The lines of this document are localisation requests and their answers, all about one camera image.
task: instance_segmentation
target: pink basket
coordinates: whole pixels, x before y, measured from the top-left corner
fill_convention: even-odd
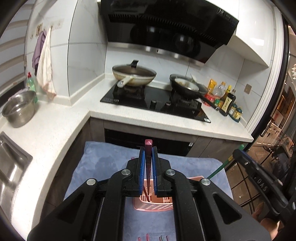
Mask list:
[[[190,177],[192,180],[199,181],[203,176]],[[147,187],[147,180],[144,179],[144,187]],[[149,190],[149,201],[147,200],[144,192],[140,197],[135,197],[133,199],[133,206],[136,210],[148,211],[148,212],[159,212],[167,211],[173,209],[173,201],[171,197],[159,198],[154,195],[153,180],[150,180],[150,190]]]

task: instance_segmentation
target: burner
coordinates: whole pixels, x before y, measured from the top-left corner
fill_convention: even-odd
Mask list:
[[[113,90],[113,97],[116,99],[122,98],[132,98],[132,99],[145,99],[145,85],[134,87],[134,86],[124,86],[123,88],[119,88],[115,85]]]
[[[179,101],[186,104],[186,105],[190,105],[192,102],[192,100],[184,99],[182,97],[179,99]]]
[[[174,90],[170,92],[170,100],[175,107],[194,110],[196,111],[195,114],[198,114],[202,107],[200,102],[192,99],[185,99]]]

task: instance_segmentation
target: blue cloth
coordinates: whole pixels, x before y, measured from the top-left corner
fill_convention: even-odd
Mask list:
[[[84,154],[76,167],[65,199],[87,179],[98,181],[110,178],[115,172],[124,169],[128,160],[137,158],[139,150],[121,147],[104,142],[86,142]],[[208,177],[221,162],[213,158],[193,158],[159,154],[169,160],[172,169],[182,172],[186,177]],[[216,174],[213,181],[222,191],[232,198],[231,189],[224,170]],[[149,234],[151,241],[158,241],[159,236],[169,236],[176,241],[173,211],[145,212],[133,208],[133,198],[126,198],[123,241],[146,240]]]

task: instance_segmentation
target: white cabinet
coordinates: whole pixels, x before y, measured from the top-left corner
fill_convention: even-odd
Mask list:
[[[238,19],[228,46],[246,59],[269,66],[275,37],[272,6],[264,0],[239,0]]]
[[[208,2],[218,6],[224,11],[228,12],[236,19],[239,15],[239,0],[207,0]]]

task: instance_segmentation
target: black glass cooktop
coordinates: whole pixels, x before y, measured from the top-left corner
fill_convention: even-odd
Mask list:
[[[202,110],[200,102],[183,99],[174,90],[168,91],[149,86],[118,88],[115,84],[101,99],[101,102],[162,112],[211,123]]]

